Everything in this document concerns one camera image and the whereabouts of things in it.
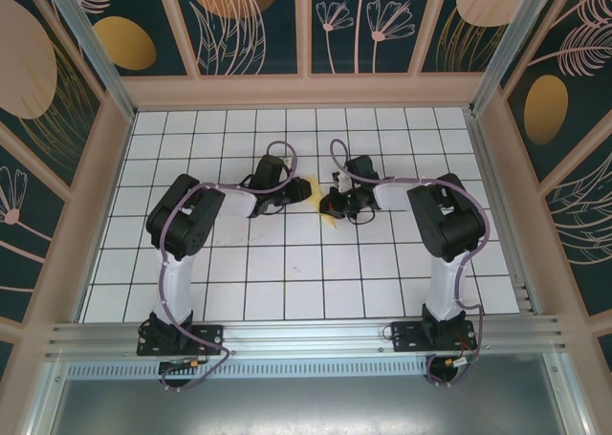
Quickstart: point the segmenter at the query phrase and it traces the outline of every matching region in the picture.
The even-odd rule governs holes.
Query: small black object
[[[223,344],[223,326],[193,325],[193,313],[181,324],[192,335],[215,344]],[[139,329],[136,355],[140,357],[197,357],[219,356],[221,351],[204,347],[184,336],[173,325],[159,320],[154,313],[149,315],[149,324]]]
[[[395,352],[461,351],[461,341],[475,350],[477,343],[473,324],[465,319],[465,313],[455,321],[438,322],[432,328],[431,315],[423,306],[423,320],[391,323],[391,340]]]
[[[248,188],[254,190],[274,188],[280,184],[280,175],[283,170],[289,174],[289,169],[283,160],[273,155],[264,155],[259,160],[255,173],[249,178]],[[310,198],[313,193],[308,181],[293,177],[285,187],[274,193],[253,194],[257,198],[257,202],[249,218],[267,214],[270,206],[283,207],[288,204],[300,203]]]
[[[346,170],[353,175],[371,180],[380,180],[379,174],[374,170],[374,165],[369,156],[358,156],[344,165]],[[332,174],[334,182],[339,181],[339,173]],[[337,219],[348,217],[349,220],[356,221],[358,213],[364,208],[380,210],[376,198],[374,197],[374,186],[376,184],[352,181],[352,188],[345,192],[340,192],[337,186],[332,186],[318,205],[318,211],[325,215],[330,215]]]
[[[442,382],[451,382],[457,376],[459,368],[454,366],[448,366],[445,364],[447,359],[450,357],[436,357],[431,361],[429,366],[429,373]]]
[[[439,180],[463,189],[455,174]],[[451,262],[460,253],[478,247],[478,239],[485,235],[485,222],[468,198],[441,185],[420,185],[407,194],[423,243],[433,256]],[[452,211],[445,214],[442,208]]]
[[[146,230],[151,234],[151,244],[160,248],[162,230],[172,209],[183,199],[187,192],[199,182],[186,174],[174,181],[146,220]],[[196,192],[184,204],[191,213],[182,210],[174,217],[165,237],[165,249],[177,261],[198,252],[208,239],[214,220],[225,199],[225,193],[218,189],[203,189]]]

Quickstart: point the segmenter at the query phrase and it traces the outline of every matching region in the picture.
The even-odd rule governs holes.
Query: black grid line
[[[373,131],[374,129],[354,129],[353,132],[367,132],[367,131]],[[382,132],[403,132],[406,129],[405,128],[397,128],[397,129],[378,129],[379,131]],[[435,129],[410,129],[412,131],[434,131]],[[465,127],[453,127],[453,128],[444,128],[441,129],[443,131],[465,131],[466,128]],[[260,134],[282,134],[283,131],[257,131],[255,130],[256,133],[260,133]],[[290,132],[316,132],[316,130],[305,130],[305,131],[290,131]],[[330,130],[324,130],[324,131],[320,131],[320,132],[334,132],[334,131],[330,131]],[[172,133],[168,133],[168,135],[170,136],[190,136],[192,135],[193,132],[172,132]],[[225,134],[225,131],[213,131],[213,132],[195,132],[196,135],[202,135],[202,134]],[[229,131],[228,134],[253,134],[252,131]],[[142,136],[159,136],[160,134],[134,134],[131,137],[142,137]]]
[[[164,132],[163,132],[163,136],[162,136],[162,142],[160,143],[160,151],[159,151],[158,156],[160,156],[162,154],[162,146],[164,144],[164,135],[165,135],[165,125],[167,124],[167,121],[168,121],[168,115],[169,115],[169,113],[165,114]],[[155,176],[157,175],[157,165],[158,165],[158,163],[159,163],[159,160],[157,160],[155,162],[155,169],[153,170],[153,179],[151,180],[151,182],[155,182]],[[149,199],[146,202],[146,209],[145,210],[149,209],[149,202],[151,201],[151,195],[152,194],[153,194],[153,185],[151,186],[151,189],[149,190]],[[144,234],[144,228],[145,228],[145,226],[143,225],[142,229],[141,229],[141,235],[139,236],[139,241],[138,241],[139,245],[140,245],[140,242],[142,242],[142,235]],[[125,321],[125,315],[127,314],[127,305],[130,302],[130,295],[132,294],[132,283],[134,281],[134,274],[136,273],[136,265],[138,263],[138,255],[140,254],[140,252],[141,252],[140,249],[136,252],[136,259],[134,260],[134,268],[132,268],[132,276],[130,277],[130,287],[129,287],[128,291],[127,291],[127,298],[125,299],[125,307],[123,308],[123,318],[121,319],[121,321]]]
[[[321,131],[323,134],[331,133],[331,132],[343,132],[343,131]],[[375,132],[375,131],[354,131],[355,133],[367,133],[367,132]],[[281,132],[267,132],[266,134],[282,134]],[[369,156],[416,156],[414,153],[386,153],[382,155],[381,153],[362,153],[364,155]],[[433,155],[441,155],[442,153],[418,153],[418,156],[433,156]],[[449,153],[450,155],[472,155],[473,153]],[[322,155],[299,155],[300,158],[331,158],[329,154]],[[130,158],[127,161],[157,161],[159,158]],[[183,156],[179,158],[161,158],[162,161],[180,161],[180,160],[249,160],[248,156]]]
[[[444,159],[445,159],[445,161],[447,163],[448,172],[450,172],[450,164],[448,163],[448,153],[447,153],[446,147],[444,146],[444,141],[442,140],[442,129],[440,129],[440,124],[438,123],[438,115],[436,114],[435,110],[433,112],[433,117],[436,120],[436,126],[438,126],[438,137],[440,137],[440,143],[442,144],[442,151],[444,153]],[[471,266],[471,273],[474,275],[474,282],[476,284],[476,291],[478,291],[478,300],[480,301],[480,304],[482,305],[482,297],[480,296],[480,287],[478,286],[478,279],[476,278],[476,268],[474,267],[473,258],[470,258],[470,266]]]
[[[479,275],[467,275],[466,274],[466,279],[473,279],[476,277],[509,277],[510,276],[508,274],[479,274]],[[363,277],[363,278],[357,278],[357,277],[341,277],[341,278],[327,278],[326,280],[328,282],[357,282],[357,281],[376,281],[376,280],[395,280],[395,279],[401,279],[401,280],[422,280],[422,279],[427,279],[426,275],[406,275],[406,276],[401,276],[401,277]],[[283,279],[272,279],[272,280],[251,280],[249,281],[250,284],[270,284],[270,283],[281,283],[281,282],[290,282],[292,284],[312,284],[314,282],[320,282],[320,280],[318,279],[304,279],[304,280],[287,280],[285,278]],[[226,285],[226,284],[241,284],[243,283],[240,280],[227,280],[227,281],[217,281],[217,282],[203,282],[203,281],[198,281],[198,282],[192,282],[193,285],[205,285],[205,284],[211,284],[211,285]],[[108,283],[108,284],[98,284],[101,287],[117,287],[117,286],[126,286],[126,285],[130,285],[129,282],[127,283]],[[133,282],[132,285],[135,286],[142,286],[142,285],[157,285],[157,282]]]
[[[227,141],[225,136],[228,133],[227,132],[228,112],[225,111],[224,112],[225,120],[224,120],[224,129],[223,129],[223,132],[216,132],[215,131],[215,132],[205,132],[205,133],[197,132],[196,133],[196,129],[195,128],[196,128],[196,126],[198,124],[198,121],[200,119],[200,113],[201,112],[196,113],[196,118],[193,121],[194,129],[193,129],[192,132],[184,132],[184,133],[182,132],[182,133],[172,133],[171,134],[172,136],[183,135],[185,139],[186,139],[185,136],[190,136],[191,146],[189,147],[190,148],[189,149],[189,154],[184,156],[184,157],[180,157],[180,158],[163,158],[163,161],[170,161],[170,160],[182,160],[182,161],[186,161],[186,168],[187,168],[187,172],[188,172],[188,170],[192,166],[192,162],[194,162],[195,160],[219,160],[219,171],[218,171],[218,180],[217,180],[217,182],[221,181],[221,174],[222,174],[224,159],[226,159],[226,160],[228,160],[228,159],[233,159],[233,160],[236,160],[236,159],[249,160],[251,162],[251,166],[254,169],[255,163],[257,161],[257,159],[255,158],[255,155],[256,155],[255,148],[257,146],[257,133],[277,134],[279,136],[278,137],[279,139],[281,139],[282,136],[284,135],[285,140],[287,140],[287,138],[289,136],[289,129],[288,129],[288,118],[289,118],[289,115],[288,115],[288,112],[287,112],[286,109],[282,109],[282,110],[283,110],[284,123],[285,123],[284,131],[282,131],[282,132],[281,131],[266,131],[266,130],[258,131],[257,128],[256,128],[257,120],[259,118],[258,111],[254,112],[254,123],[253,123],[254,127],[253,127],[252,131],[244,131],[244,132],[243,131],[239,131],[239,132],[231,131],[232,134],[249,134],[250,136],[253,136],[253,156],[252,156],[252,158],[245,157],[244,155],[243,156],[224,156],[223,155],[223,150],[225,148],[225,143]],[[356,134],[357,137],[360,137],[359,133],[363,133],[363,132],[367,132],[367,131],[363,131],[363,130],[353,130],[352,131],[349,128],[349,124],[348,124],[348,116],[349,116],[348,115],[348,111],[347,111],[346,108],[343,108],[342,110],[344,112],[344,122],[346,124],[346,127],[345,127],[345,131],[346,132],[345,133],[346,133],[346,136],[347,136],[347,141],[348,141],[348,144],[349,144],[349,151],[350,151],[351,135]],[[379,127],[380,125],[378,123],[378,114],[377,114],[375,109],[373,111],[374,111],[374,118],[375,118],[376,126],[377,126],[376,131],[377,131],[377,137],[378,137],[378,142],[379,142],[378,145],[379,145],[379,148],[380,148],[380,152],[375,154],[372,151],[373,148],[367,149],[367,146],[365,145],[362,149],[365,152],[367,152],[367,153],[358,153],[358,155],[369,154],[370,156],[381,156],[382,172],[383,172],[383,175],[386,176],[386,174],[387,174],[386,169],[388,168],[388,166],[385,165],[385,153],[383,153],[383,144],[382,144],[382,135],[381,135],[381,132],[382,131],[401,132],[401,131],[406,131],[407,130],[408,131],[408,139],[409,139],[409,143],[410,143],[410,146],[409,146],[410,153],[409,154],[405,154],[404,156],[410,156],[410,158],[412,158],[412,160],[414,160],[415,169],[417,170],[417,175],[418,175],[419,167],[416,164],[416,158],[415,158],[415,154],[414,154],[414,146],[413,146],[413,143],[412,143],[412,134],[411,134],[410,129],[409,128],[408,129],[405,129],[405,128],[402,128],[402,129],[380,129],[380,127]],[[319,161],[321,161],[321,159],[324,159],[324,158],[330,158],[330,155],[329,154],[324,154],[322,152],[322,151],[324,151],[323,150],[324,147],[319,146],[319,142],[320,142],[320,139],[321,139],[321,135],[319,134],[319,132],[326,133],[326,132],[330,132],[330,131],[319,131],[319,118],[318,118],[317,109],[315,109],[314,112],[315,112],[314,118],[315,118],[315,125],[316,125],[315,126],[315,130],[292,131],[292,132],[308,133],[309,134],[308,136],[306,134],[304,134],[304,135],[302,135],[302,137],[304,137],[304,138],[313,137],[315,139],[316,145],[317,145],[317,147],[316,147],[316,154],[314,154],[315,150],[313,149],[313,154],[311,154],[309,156],[300,156],[300,160],[302,160],[302,159],[316,160],[317,161],[317,175],[320,178],[320,176],[322,174],[322,171],[321,171],[321,163]],[[407,116],[405,114],[405,109],[403,109],[403,113],[404,113],[404,119],[406,121],[406,126],[408,126],[408,124],[407,124]],[[134,218],[134,219],[143,219],[143,220],[145,220],[145,217],[146,217],[146,215],[141,215],[141,214],[136,214],[136,215],[125,214],[125,213],[117,214],[117,212],[118,212],[117,206],[118,206],[118,198],[119,198],[119,193],[120,193],[119,188],[120,187],[121,188],[125,188],[125,189],[127,189],[127,188],[137,188],[137,187],[147,188],[148,189],[148,198],[147,198],[147,204],[146,204],[146,211],[148,212],[148,210],[150,209],[150,206],[151,206],[151,201],[153,200],[153,191],[154,191],[154,188],[155,187],[168,187],[168,186],[170,186],[170,185],[155,185],[155,178],[158,175],[159,169],[162,168],[162,166],[163,166],[162,164],[160,164],[160,159],[161,158],[159,158],[159,155],[161,154],[161,151],[162,151],[162,148],[163,148],[164,138],[165,138],[165,136],[168,135],[168,133],[167,133],[167,122],[168,122],[169,116],[170,116],[170,114],[168,112],[165,112],[165,115],[164,115],[164,117],[165,117],[165,120],[164,120],[164,131],[162,132],[161,135],[160,134],[156,134],[157,136],[160,136],[162,138],[162,140],[160,142],[160,146],[159,146],[158,158],[142,158],[142,159],[138,158],[138,161],[145,161],[145,160],[149,161],[149,163],[150,163],[149,169],[151,169],[151,167],[153,167],[153,165],[154,165],[154,167],[152,169],[153,170],[153,178],[152,178],[152,181],[150,182],[149,185],[126,185],[126,186],[122,186],[121,182],[124,179],[125,167],[127,166],[127,161],[135,161],[136,159],[130,158],[128,160],[127,159],[127,155],[126,155],[126,158],[122,161],[122,169],[121,169],[121,173],[120,173],[119,183],[118,183],[117,189],[116,189],[114,197],[113,197],[113,204],[110,207],[109,220],[108,220],[109,224],[110,224],[110,218],[120,218],[120,217],[124,217],[125,218],[125,217],[129,217],[129,218]],[[438,128],[437,128],[438,137],[440,138],[440,142],[441,142],[442,147],[443,147],[443,153],[444,153],[443,156],[445,156],[445,162],[446,162],[447,168],[449,170],[449,161],[448,161],[447,148],[444,146],[444,142],[442,140],[442,130],[439,127],[439,124],[438,124],[438,121],[437,121],[437,115],[436,115],[435,111],[434,111],[434,118],[436,120],[436,125],[438,126]],[[219,115],[218,122],[221,122],[221,115]],[[274,123],[275,124],[274,127],[278,127],[280,125],[279,123],[280,123],[280,120],[276,120],[275,123]],[[455,130],[465,131],[464,128],[456,128]],[[192,157],[193,150],[194,150],[195,136],[198,135],[198,134],[207,134],[207,135],[208,134],[223,134],[222,145],[221,145],[221,153],[220,153],[219,157],[216,157],[216,156],[213,156],[213,157],[195,157],[195,158]],[[126,153],[129,153],[129,149],[132,146],[132,142],[134,141],[134,138],[135,137],[139,137],[140,135],[141,134],[132,134],[131,135],[130,141],[129,141],[129,144],[128,144],[128,151]],[[300,148],[297,147],[296,149],[297,149],[298,156],[299,156]],[[452,153],[452,154],[453,155],[465,154],[465,155],[472,155],[473,156],[473,152],[470,152],[470,153]],[[146,196],[146,192],[145,191],[143,191],[142,193],[143,193],[142,199],[139,201],[139,203],[143,202],[143,199]],[[408,279],[422,279],[422,277],[421,276],[419,276],[419,277],[417,277],[417,276],[413,276],[413,277],[410,277],[410,276],[403,277],[403,276],[401,276],[400,268],[399,268],[400,265],[399,265],[399,257],[398,257],[397,245],[399,245],[399,244],[416,244],[416,243],[421,242],[421,241],[418,240],[418,236],[416,236],[416,235],[415,235],[415,237],[412,237],[411,235],[408,235],[408,238],[405,238],[403,240],[398,239],[397,232],[394,229],[394,225],[397,225],[397,220],[395,221],[396,223],[394,223],[393,214],[390,213],[390,212],[391,211],[385,211],[385,213],[389,213],[389,221],[390,221],[390,224],[391,224],[391,235],[388,238],[384,239],[385,242],[368,243],[368,246],[375,246],[375,245],[387,245],[388,246],[390,244],[393,244],[394,251],[395,251],[395,254],[396,254],[396,264],[397,264],[397,272],[398,272],[398,283],[400,283],[400,293],[401,293],[401,296],[402,296],[402,303],[403,303],[403,309],[404,309],[404,314],[405,314],[404,288],[402,286],[401,281],[404,280],[404,279],[406,279],[406,280],[408,280]],[[366,300],[365,300],[363,281],[364,280],[388,280],[388,279],[394,279],[394,277],[378,277],[378,278],[373,278],[373,277],[366,277],[366,278],[364,278],[363,277],[362,262],[361,262],[361,257],[362,257],[362,255],[361,255],[361,247],[362,247],[363,243],[360,242],[359,230],[357,228],[355,229],[356,241],[357,242],[356,242],[356,244],[352,244],[351,246],[357,245],[359,265],[360,265],[360,272],[359,272],[359,277],[360,278],[359,279],[356,278],[356,276],[357,276],[356,273],[352,274],[353,277],[339,277],[340,274],[338,274],[338,276],[337,276],[339,278],[337,278],[337,277],[332,277],[332,278],[325,277],[325,265],[324,265],[324,252],[325,252],[325,248],[329,249],[330,247],[333,247],[333,246],[346,246],[347,244],[346,243],[324,244],[323,243],[323,236],[322,236],[322,234],[323,234],[322,227],[325,224],[323,224],[321,218],[319,218],[319,220],[318,220],[319,239],[320,239],[320,243],[319,244],[291,244],[291,245],[287,245],[287,236],[288,236],[288,234],[287,234],[288,233],[288,230],[287,230],[288,215],[287,214],[289,214],[289,213],[291,213],[291,214],[300,214],[300,213],[311,213],[311,214],[314,214],[314,213],[317,213],[317,212],[314,211],[314,210],[313,211],[308,211],[308,210],[306,210],[306,211],[304,211],[304,210],[291,211],[291,209],[289,209],[289,210],[286,209],[282,213],[283,213],[283,222],[282,222],[283,223],[283,249],[287,249],[289,247],[320,247],[321,278],[319,280],[317,280],[317,281],[321,282],[321,289],[322,289],[322,295],[323,295],[323,297],[322,297],[322,302],[323,302],[323,317],[324,318],[328,318],[327,317],[327,309],[326,309],[327,308],[326,302],[328,300],[326,300],[326,296],[325,296],[325,281],[341,281],[341,280],[347,280],[347,281],[349,281],[349,280],[353,280],[353,281],[359,280],[360,281],[360,283],[361,283],[362,309],[363,309],[362,317],[367,317],[366,311],[365,311],[365,301]],[[109,286],[111,286],[111,285],[113,285],[113,286],[115,286],[115,285],[121,285],[121,286],[130,285],[130,287],[128,288],[127,298],[125,299],[125,305],[123,306],[123,308],[124,308],[123,309],[123,320],[126,319],[126,313],[127,313],[129,298],[130,298],[131,292],[132,292],[132,290],[131,290],[132,286],[133,285],[154,285],[155,284],[155,282],[151,282],[151,283],[149,283],[149,282],[144,282],[144,283],[143,282],[138,282],[138,283],[134,282],[135,269],[136,269],[136,266],[138,265],[139,256],[142,255],[142,251],[143,250],[148,250],[149,249],[149,247],[147,247],[146,245],[144,245],[142,243],[142,237],[143,237],[143,234],[145,233],[145,229],[144,228],[145,228],[145,226],[143,226],[142,229],[141,229],[140,240],[139,240],[139,244],[138,244],[137,247],[129,247],[129,245],[128,245],[128,247],[124,247],[124,248],[119,248],[119,247],[108,248],[108,247],[106,247],[107,244],[108,244],[107,243],[107,237],[108,237],[107,236],[107,231],[108,231],[108,227],[106,227],[106,230],[104,232],[104,238],[103,238],[103,241],[102,241],[103,244],[100,247],[100,251],[98,253],[97,267],[96,267],[96,270],[95,270],[95,274],[92,276],[92,280],[93,280],[92,290],[90,290],[90,293],[88,294],[87,299],[85,300],[86,307],[84,309],[84,313],[85,314],[83,316],[83,320],[87,316],[87,311],[88,311],[89,305],[90,305],[89,303],[91,302],[92,299],[94,299],[93,298],[93,296],[94,296],[93,295],[93,288],[94,288],[94,285],[95,285],[96,277],[98,276],[99,260],[101,258],[101,253],[102,253],[103,250],[135,250],[136,251],[136,258],[135,258],[135,261],[134,261],[134,267],[132,268],[132,277],[131,277],[131,279],[130,279],[130,281],[128,283],[126,283],[126,284],[121,284],[121,283],[119,283],[119,284],[99,284],[99,285],[109,285]],[[203,313],[202,313],[203,318],[206,318],[207,303],[208,303],[208,285],[210,283],[213,283],[213,284],[225,284],[225,283],[229,283],[229,281],[227,281],[227,282],[226,281],[223,281],[223,282],[210,281],[212,251],[215,250],[215,249],[223,249],[223,248],[246,248],[247,249],[247,259],[246,259],[246,262],[245,262],[245,265],[246,265],[245,266],[245,274],[246,274],[246,278],[245,279],[246,280],[244,282],[245,283],[245,291],[244,291],[244,300],[243,300],[243,303],[244,303],[243,304],[243,316],[242,316],[243,320],[246,319],[246,307],[247,307],[246,303],[248,301],[248,290],[247,290],[248,284],[249,283],[254,283],[254,284],[258,284],[258,283],[270,283],[270,282],[276,282],[276,283],[283,282],[283,317],[282,318],[283,319],[287,318],[287,308],[288,308],[288,306],[287,306],[287,283],[288,283],[288,280],[287,280],[287,277],[286,277],[286,270],[287,270],[286,251],[283,252],[283,280],[277,280],[277,281],[276,280],[274,280],[274,281],[272,281],[272,280],[261,280],[261,281],[253,280],[253,281],[250,281],[249,280],[249,259],[252,258],[251,247],[255,247],[255,248],[258,248],[258,247],[259,248],[278,247],[278,244],[264,244],[264,245],[253,244],[252,245],[250,243],[250,240],[251,240],[251,223],[249,223],[249,228],[247,230],[248,242],[247,242],[246,246],[244,246],[244,245],[243,246],[240,246],[240,245],[229,245],[229,246],[221,246],[221,247],[217,248],[214,245],[214,233],[215,233],[215,229],[213,228],[213,230],[211,231],[211,236],[210,236],[210,241],[209,241],[210,244],[208,246],[206,246],[208,251],[209,251],[209,255],[208,255],[208,275],[206,277],[206,281],[207,282],[199,282],[198,283],[200,285],[202,283],[206,283],[207,284],[207,288],[206,288],[206,292],[205,292],[205,300],[204,300],[204,310],[203,310]],[[482,296],[481,296],[481,293],[480,293],[480,286],[479,286],[479,283],[478,283],[478,277],[486,277],[487,275],[486,274],[478,274],[478,275],[476,275],[476,271],[474,270],[473,263],[471,261],[470,261],[470,264],[471,264],[471,267],[472,267],[472,275],[468,275],[468,277],[474,277],[474,282],[476,283],[476,288],[477,288],[477,291],[478,291],[478,296],[479,296],[480,302],[482,303]],[[508,274],[496,274],[496,276],[509,276],[509,275]],[[306,281],[306,280],[296,280],[296,281],[292,281],[292,282],[309,282],[309,281]]]
[[[228,125],[228,112],[226,112],[225,114],[225,121],[224,121],[224,125],[223,125],[223,132],[224,132],[224,142],[225,142],[225,128]],[[221,164],[223,163],[223,160],[221,160],[221,162],[219,162],[219,174],[217,176],[217,184],[221,183]],[[208,274],[207,274],[207,289],[206,289],[206,294],[204,296],[204,310],[202,311],[202,320],[205,320],[207,318],[207,305],[208,305],[208,284],[210,283],[210,267],[212,266],[212,245],[214,243],[214,226],[212,227],[212,231],[210,232],[210,252],[208,253]]]
[[[285,116],[285,143],[287,142],[287,110],[283,111]],[[287,145],[285,145],[285,156],[287,156]],[[287,208],[283,209],[283,320],[287,319]]]
[[[376,110],[374,111],[374,118],[377,118]],[[378,126],[379,126],[378,120],[376,120],[376,127],[378,128]],[[351,142],[350,142],[350,135],[348,133],[348,117],[347,117],[347,122],[346,122],[346,139],[348,140],[348,154],[346,155],[346,161],[348,161],[351,159],[351,148],[350,148]],[[383,158],[383,150],[381,149],[381,159],[382,158]],[[365,288],[363,287],[363,268],[361,267],[360,231],[358,229],[357,224],[355,224],[354,227],[355,227],[355,239],[357,241],[357,257],[360,262],[361,306],[363,307],[363,318],[366,318],[367,314],[365,312]]]
[[[344,110],[344,118],[346,119],[346,110]],[[318,111],[315,110],[315,129],[317,130],[315,133],[315,140],[317,142],[317,177],[321,178],[320,172],[320,162],[318,161]],[[287,244],[287,219],[285,219],[285,244]],[[320,239],[320,253],[321,253],[321,289],[323,291],[323,318],[327,318],[327,313],[325,313],[325,260],[323,255],[323,227],[322,227],[321,219],[318,217],[318,232]]]
[[[257,136],[255,134],[255,129],[257,127],[257,113],[258,110],[255,110],[255,126],[253,127],[253,138],[252,138],[252,162],[251,162],[251,172],[255,171],[255,145],[256,145],[256,140],[257,140]],[[242,309],[242,319],[246,320],[247,319],[247,296],[249,295],[247,292],[247,288],[249,287],[249,253],[250,253],[250,242],[251,242],[251,218],[248,218],[249,220],[249,226],[247,227],[247,259],[245,260],[245,299],[244,299],[244,305],[243,305],[243,309]]]

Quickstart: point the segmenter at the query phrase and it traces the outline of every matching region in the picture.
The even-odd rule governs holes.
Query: beige frame border
[[[553,2],[553,4],[551,5],[551,8],[548,10],[546,15],[542,19],[542,22],[539,28],[537,29],[537,32],[535,33],[534,37],[532,38],[532,41],[529,43],[529,47],[525,50],[525,53],[516,64],[516,67],[514,67],[514,71],[510,75],[510,78],[508,78],[506,86],[504,86],[503,91],[501,93],[503,98],[508,98],[508,96],[514,90],[514,87],[516,87],[516,84],[527,69],[527,64],[532,60],[534,54],[536,54],[537,50],[539,49],[539,46],[548,34],[548,31],[550,31],[551,24],[553,24],[553,22],[560,15],[561,10],[566,3],[567,0],[555,0],[555,2]]]

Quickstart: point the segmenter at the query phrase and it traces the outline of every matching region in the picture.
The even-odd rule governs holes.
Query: metal frame
[[[568,434],[595,434],[567,353],[543,354],[546,371]]]
[[[477,324],[475,316],[468,318]],[[398,354],[393,352],[391,342],[383,338],[383,329],[395,320],[406,320],[406,318],[227,322],[224,323],[224,345],[232,351],[232,358],[237,359],[397,356]],[[156,360],[156,358],[136,356],[138,326],[138,323],[56,325],[50,336],[47,359]],[[485,317],[483,354],[539,353],[563,349],[563,338],[557,320],[553,316],[487,315]],[[405,355],[426,356],[428,353],[405,353]]]
[[[131,119],[134,117],[134,104],[129,97],[117,69],[111,62],[108,54],[100,44],[94,29],[80,8],[77,0],[53,0],[59,12],[73,35],[77,38],[80,47],[91,60],[91,64],[98,72],[99,78],[106,85],[108,92],[117,102],[123,114]]]
[[[471,109],[475,116],[481,115],[487,107],[545,3],[546,0],[522,0],[516,9],[472,98]]]
[[[478,117],[468,114],[466,115],[466,123],[468,124],[471,143],[475,148],[474,155],[482,172],[482,181],[487,191],[491,212],[495,217],[500,242],[506,251],[506,257],[510,260],[509,266],[511,272],[513,272],[515,290],[516,286],[519,290],[524,287],[531,302],[531,309],[534,313],[541,314],[541,304],[532,282],[527,259],[523,249],[518,245],[518,231],[510,213],[506,194],[501,188],[499,174],[492,161],[491,149],[482,130],[480,120]]]

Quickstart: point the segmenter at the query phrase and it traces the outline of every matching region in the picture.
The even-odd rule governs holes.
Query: metal bracket
[[[395,352],[436,352],[461,351],[461,341],[458,335],[469,348],[476,349],[476,334],[474,326],[469,320],[457,324],[455,329],[438,336],[435,345],[427,339],[421,321],[393,322],[390,326]]]
[[[223,344],[223,326],[221,325],[194,325],[191,333],[204,341]],[[158,344],[153,328],[143,326],[138,338],[136,354],[140,357],[197,357],[219,356],[221,351],[212,347],[205,347],[191,340],[183,349],[171,347],[167,344]]]

